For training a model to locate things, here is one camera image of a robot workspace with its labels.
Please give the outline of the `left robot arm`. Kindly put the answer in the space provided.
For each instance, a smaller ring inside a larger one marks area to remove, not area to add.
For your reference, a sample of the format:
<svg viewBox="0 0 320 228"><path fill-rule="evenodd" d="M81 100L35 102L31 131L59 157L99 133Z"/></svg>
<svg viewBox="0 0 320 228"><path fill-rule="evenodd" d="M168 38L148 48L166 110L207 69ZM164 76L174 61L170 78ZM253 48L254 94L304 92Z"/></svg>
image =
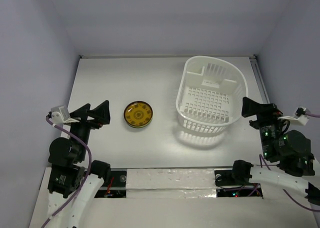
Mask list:
<svg viewBox="0 0 320 228"><path fill-rule="evenodd" d="M73 112L56 106L45 120L67 136L49 146L48 210L42 227L79 228L98 190L113 182L110 164L94 160L88 147L91 131L110 124L110 102L95 108L87 103Z"/></svg>

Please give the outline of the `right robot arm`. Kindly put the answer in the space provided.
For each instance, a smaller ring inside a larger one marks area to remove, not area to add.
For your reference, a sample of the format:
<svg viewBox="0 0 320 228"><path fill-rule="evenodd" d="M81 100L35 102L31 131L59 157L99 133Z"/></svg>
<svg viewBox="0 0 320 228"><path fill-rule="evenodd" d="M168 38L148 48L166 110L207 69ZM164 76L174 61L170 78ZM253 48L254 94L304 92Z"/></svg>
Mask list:
<svg viewBox="0 0 320 228"><path fill-rule="evenodd" d="M304 126L312 116L305 107L298 107L294 116L284 116L274 103L258 103L247 96L242 99L241 115L244 118L256 116L249 125L259 131L262 153L261 161L276 163L281 172L255 166L236 160L230 171L235 184L269 184L284 192L294 191L310 204L320 204L320 189L304 177L314 177L320 165L315 163L311 140L297 130L289 130L291 124Z"/></svg>

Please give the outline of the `white plastic dish rack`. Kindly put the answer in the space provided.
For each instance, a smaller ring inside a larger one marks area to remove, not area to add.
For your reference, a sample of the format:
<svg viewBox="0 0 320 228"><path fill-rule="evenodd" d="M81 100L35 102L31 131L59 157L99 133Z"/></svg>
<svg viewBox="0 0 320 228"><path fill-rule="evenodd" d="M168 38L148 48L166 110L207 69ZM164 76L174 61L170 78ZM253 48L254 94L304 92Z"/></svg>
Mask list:
<svg viewBox="0 0 320 228"><path fill-rule="evenodd" d="M209 56L189 58L176 97L180 124L201 134L218 134L241 117L248 85L232 63Z"/></svg>

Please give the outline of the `silver foil covered bar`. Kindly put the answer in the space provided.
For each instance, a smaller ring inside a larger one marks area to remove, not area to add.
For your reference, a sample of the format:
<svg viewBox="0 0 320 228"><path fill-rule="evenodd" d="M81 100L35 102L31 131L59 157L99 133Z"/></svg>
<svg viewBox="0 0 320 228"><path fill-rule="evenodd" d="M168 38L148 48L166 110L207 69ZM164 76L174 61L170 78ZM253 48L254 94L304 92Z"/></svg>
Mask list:
<svg viewBox="0 0 320 228"><path fill-rule="evenodd" d="M211 168L139 168L126 176L128 199L216 198L215 171Z"/></svg>

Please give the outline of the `yellow brown-rimmed plate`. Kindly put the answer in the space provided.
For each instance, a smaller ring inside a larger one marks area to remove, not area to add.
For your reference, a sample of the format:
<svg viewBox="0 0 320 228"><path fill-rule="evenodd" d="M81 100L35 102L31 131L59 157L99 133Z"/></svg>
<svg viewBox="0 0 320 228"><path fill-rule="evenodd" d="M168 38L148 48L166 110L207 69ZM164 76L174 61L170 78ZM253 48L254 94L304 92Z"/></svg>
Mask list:
<svg viewBox="0 0 320 228"><path fill-rule="evenodd" d="M125 123L135 129L148 126L153 119L153 115L152 107L144 101L133 101L123 111Z"/></svg>

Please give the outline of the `aluminium rail right edge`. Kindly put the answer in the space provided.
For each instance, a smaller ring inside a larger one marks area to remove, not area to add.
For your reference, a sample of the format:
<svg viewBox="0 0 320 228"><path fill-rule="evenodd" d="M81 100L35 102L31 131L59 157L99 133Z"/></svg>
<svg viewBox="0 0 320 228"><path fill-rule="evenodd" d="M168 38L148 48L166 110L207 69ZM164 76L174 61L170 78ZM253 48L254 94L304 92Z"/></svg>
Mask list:
<svg viewBox="0 0 320 228"><path fill-rule="evenodd" d="M267 94L267 90L266 90L266 87L265 87L265 84L264 84L264 81L262 78L262 74L261 74L261 71L260 71L260 68L258 65L258 61L254 57L251 57L249 60L250 60L250 64L251 64L254 76L255 76L255 80L257 82L257 86L259 88L262 102L265 104L268 104L270 102L270 100L269 100L269 96Z"/></svg>

